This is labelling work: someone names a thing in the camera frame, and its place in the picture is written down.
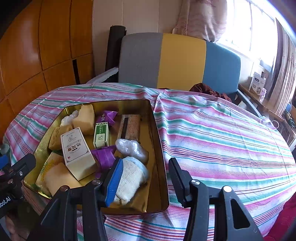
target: red fabric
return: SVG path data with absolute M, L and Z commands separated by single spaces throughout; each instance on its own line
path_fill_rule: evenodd
M 264 241 L 280 241 L 296 217 L 296 193 L 285 203 Z
M 212 90 L 211 87 L 209 87 L 208 85 L 203 84 L 203 83 L 199 83 L 199 84 L 192 86 L 190 91 L 197 92 L 197 93 L 204 93 L 204 94 L 212 95 L 215 97 L 220 97 L 222 99 L 232 102 L 231 99 L 225 93 L 219 94 L 217 91 Z

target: gold tin box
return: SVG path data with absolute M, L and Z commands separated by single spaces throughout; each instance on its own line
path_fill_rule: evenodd
M 149 181 L 138 189 L 134 198 L 126 206 L 111 204 L 109 208 L 102 208 L 103 213 L 107 216 L 118 218 L 126 218 L 131 215 L 134 215 L 134 218 L 144 218 L 151 214 L 165 211 L 169 206 L 165 163 L 150 102 L 148 100 L 119 100 L 92 102 L 88 104 L 93 105 L 96 116 L 104 110 L 118 112 L 115 118 L 115 124 L 109 129 L 109 145 L 115 144 L 121 115 L 140 114 L 140 143 L 149 151 L 149 160 L 146 165 L 150 173 Z M 81 104 L 64 108 L 48 128 L 34 152 L 36 167 L 24 178 L 24 185 L 45 198 L 50 199 L 50 197 L 38 190 L 35 183 L 41 168 L 51 153 L 51 150 L 48 148 L 50 137 L 54 128 L 61 124 L 65 116 L 70 115 L 74 110 L 79 110 L 80 108 Z M 84 138 L 89 148 L 94 149 L 93 136 L 85 135 Z M 120 153 L 116 151 L 115 156 L 120 156 Z M 80 180 L 80 183 L 85 185 L 92 179 L 94 179 L 94 174 Z

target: metal screw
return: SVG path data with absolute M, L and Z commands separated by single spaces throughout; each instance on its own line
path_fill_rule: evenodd
M 63 186 L 61 186 L 59 189 L 60 189 L 62 192 L 65 192 L 65 191 L 68 190 L 68 186 L 63 185 Z
M 100 179 L 93 179 L 93 180 L 91 181 L 91 183 L 92 183 L 93 185 L 99 185 L 99 184 L 101 184 L 101 180 L 100 180 Z
M 224 190 L 225 192 L 231 192 L 231 191 L 232 191 L 232 188 L 231 188 L 230 186 L 224 186 L 224 187 L 223 187 L 223 190 Z
M 199 184 L 200 184 L 200 181 L 197 180 L 197 179 L 192 179 L 192 180 L 191 180 L 191 183 L 192 183 L 193 185 L 199 185 Z

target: box on table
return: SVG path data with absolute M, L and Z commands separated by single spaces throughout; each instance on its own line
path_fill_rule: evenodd
M 165 211 L 169 206 L 165 163 L 159 133 L 150 102 L 148 100 L 119 100 L 93 102 L 91 104 L 94 107 L 94 112 L 96 115 L 99 115 L 99 113 L 102 113 L 104 110 L 112 110 L 118 112 L 117 116 L 115 117 L 115 124 L 111 128 L 109 128 L 109 145 L 114 145 L 115 141 L 117 140 L 118 129 L 122 115 L 141 115 L 142 121 L 140 127 L 140 141 L 141 145 L 147 151 L 149 151 L 149 161 L 147 163 L 147 168 L 150 172 L 149 185 L 147 183 L 141 186 L 141 188 L 139 188 L 135 197 L 133 198 L 140 199 L 141 195 L 143 196 L 148 193 L 146 212 L 136 211 L 135 209 L 131 208 L 108 207 L 101 209 L 103 214 L 107 215 L 108 217 L 136 219 L 146 218 L 154 213 Z M 81 104 L 68 106 L 64 108 L 62 112 L 57 116 L 57 118 L 54 120 L 52 125 L 48 128 L 48 130 L 42 137 L 36 151 L 34 152 L 34 156 L 36 158 L 36 167 L 24 178 L 24 185 L 26 187 L 47 199 L 50 199 L 50 197 L 38 190 L 38 187 L 35 183 L 45 161 L 51 153 L 51 150 L 48 149 L 50 137 L 55 127 L 61 124 L 61 121 L 65 116 L 70 115 L 74 110 L 79 110 L 80 108 Z M 94 136 L 85 135 L 84 139 L 89 149 L 94 149 Z M 79 183 L 81 185 L 86 185 L 92 179 L 94 179 L 94 174 L 80 180 Z
M 257 95 L 261 94 L 262 89 L 264 88 L 265 79 L 261 78 L 261 76 L 254 72 L 254 76 L 249 86 L 249 90 L 252 89 Z
M 94 129 L 94 148 L 109 146 L 108 122 L 96 123 Z
M 80 127 L 61 135 L 61 142 L 65 165 L 78 181 L 97 170 Z

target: yellow soap bar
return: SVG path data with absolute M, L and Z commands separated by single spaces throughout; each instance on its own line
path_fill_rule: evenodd
M 61 150 L 62 149 L 61 135 L 71 131 L 72 129 L 73 129 L 72 125 L 56 127 L 50 138 L 48 148 L 51 150 Z
M 52 196 L 54 196 L 63 185 L 67 185 L 70 188 L 81 187 L 80 183 L 71 175 L 70 171 L 63 163 L 59 163 L 48 170 L 44 176 L 44 181 Z
M 91 104 L 82 105 L 79 114 L 72 120 L 74 128 L 80 127 L 83 135 L 94 134 L 94 108 Z
M 64 157 L 52 152 L 47 158 L 46 162 L 44 163 L 40 171 L 40 174 L 37 178 L 37 181 L 36 181 L 37 187 L 47 196 L 50 196 L 50 192 L 46 187 L 44 176 L 52 167 L 56 166 L 59 163 L 64 163 Z

